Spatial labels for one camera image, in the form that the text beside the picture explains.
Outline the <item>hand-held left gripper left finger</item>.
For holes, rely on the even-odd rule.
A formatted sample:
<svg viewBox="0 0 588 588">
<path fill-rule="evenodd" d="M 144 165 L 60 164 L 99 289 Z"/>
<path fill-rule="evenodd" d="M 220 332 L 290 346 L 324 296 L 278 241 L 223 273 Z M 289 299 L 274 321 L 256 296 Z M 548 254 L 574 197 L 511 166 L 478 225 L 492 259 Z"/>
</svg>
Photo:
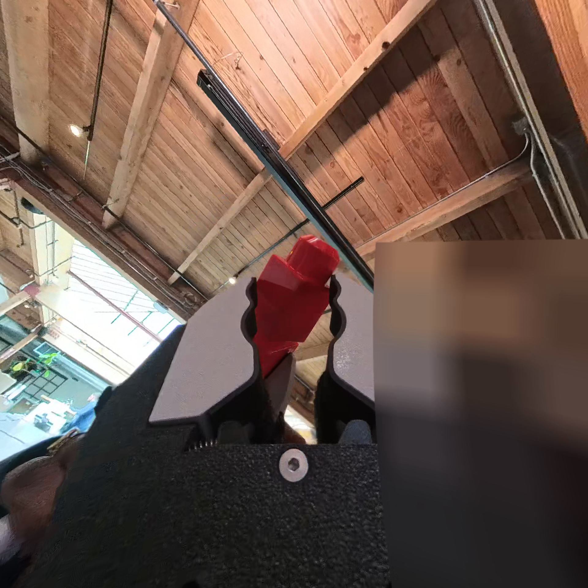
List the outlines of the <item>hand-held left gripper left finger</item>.
<svg viewBox="0 0 588 588">
<path fill-rule="evenodd" d="M 254 342 L 256 279 L 239 280 L 205 303 L 185 325 L 148 423 L 211 417 L 261 378 Z"/>
</svg>

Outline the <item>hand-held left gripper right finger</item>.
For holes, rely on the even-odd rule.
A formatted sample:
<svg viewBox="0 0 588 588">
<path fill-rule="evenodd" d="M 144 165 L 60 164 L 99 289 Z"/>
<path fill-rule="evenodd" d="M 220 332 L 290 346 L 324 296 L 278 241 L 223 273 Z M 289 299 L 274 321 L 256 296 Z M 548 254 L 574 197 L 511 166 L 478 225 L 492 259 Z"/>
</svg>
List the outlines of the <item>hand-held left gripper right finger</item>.
<svg viewBox="0 0 588 588">
<path fill-rule="evenodd" d="M 373 293 L 345 275 L 330 279 L 327 372 L 334 383 L 375 406 L 373 374 Z"/>
</svg>

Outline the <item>red mega block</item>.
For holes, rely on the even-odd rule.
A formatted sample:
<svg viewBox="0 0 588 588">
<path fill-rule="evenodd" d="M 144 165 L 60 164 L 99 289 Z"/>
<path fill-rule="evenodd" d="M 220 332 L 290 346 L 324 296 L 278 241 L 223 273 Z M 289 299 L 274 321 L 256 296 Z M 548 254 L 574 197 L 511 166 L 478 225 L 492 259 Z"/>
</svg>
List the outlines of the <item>red mega block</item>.
<svg viewBox="0 0 588 588">
<path fill-rule="evenodd" d="M 305 342 L 329 303 L 329 281 L 339 264 L 336 249 L 312 235 L 290 253 L 273 254 L 256 280 L 255 309 L 263 377 Z"/>
</svg>

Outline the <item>green potted plant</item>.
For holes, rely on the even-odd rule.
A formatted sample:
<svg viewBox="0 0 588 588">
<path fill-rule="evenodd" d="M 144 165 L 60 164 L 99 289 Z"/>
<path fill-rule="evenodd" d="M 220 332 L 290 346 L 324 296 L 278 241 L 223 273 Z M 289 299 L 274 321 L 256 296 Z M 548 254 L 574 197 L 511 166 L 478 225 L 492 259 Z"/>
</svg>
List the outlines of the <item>green potted plant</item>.
<svg viewBox="0 0 588 588">
<path fill-rule="evenodd" d="M 17 382 L 20 382 L 29 376 L 47 378 L 51 375 L 50 366 L 57 356 L 57 353 L 45 353 L 37 358 L 18 355 L 16 359 L 11 362 L 8 375 Z"/>
</svg>

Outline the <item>metal ceiling conduit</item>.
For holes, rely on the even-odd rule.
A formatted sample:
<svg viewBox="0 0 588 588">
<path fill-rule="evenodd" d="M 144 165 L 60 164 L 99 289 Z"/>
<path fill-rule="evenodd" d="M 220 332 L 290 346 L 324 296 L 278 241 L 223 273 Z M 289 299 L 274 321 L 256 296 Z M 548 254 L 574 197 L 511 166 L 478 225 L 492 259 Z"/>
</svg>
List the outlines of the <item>metal ceiling conduit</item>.
<svg viewBox="0 0 588 588">
<path fill-rule="evenodd" d="M 532 136 L 530 167 L 562 238 L 587 239 L 587 5 L 475 1 Z"/>
</svg>

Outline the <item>black ceiling track rail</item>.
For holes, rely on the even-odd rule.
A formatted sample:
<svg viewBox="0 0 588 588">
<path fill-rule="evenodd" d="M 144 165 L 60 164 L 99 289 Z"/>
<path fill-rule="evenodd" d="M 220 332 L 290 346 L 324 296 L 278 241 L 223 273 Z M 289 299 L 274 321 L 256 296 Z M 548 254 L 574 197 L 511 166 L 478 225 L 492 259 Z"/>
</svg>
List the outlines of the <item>black ceiling track rail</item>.
<svg viewBox="0 0 588 588">
<path fill-rule="evenodd" d="M 264 169 L 259 173 L 244 192 L 233 202 L 230 209 L 217 221 L 215 226 L 196 247 L 194 254 L 199 256 L 209 244 L 217 238 L 224 228 L 240 213 L 247 203 L 256 195 L 269 178 L 273 178 L 283 192 L 298 206 L 320 232 L 323 239 L 334 247 L 340 258 L 356 275 L 370 292 L 373 292 L 374 275 L 371 268 L 356 252 L 349 240 L 343 235 L 334 221 L 327 215 L 318 201 L 295 170 L 279 154 L 275 145 L 266 136 L 224 84 L 216 72 L 201 70 L 198 73 L 198 86 L 217 107 L 239 137 L 253 151 Z"/>
</svg>

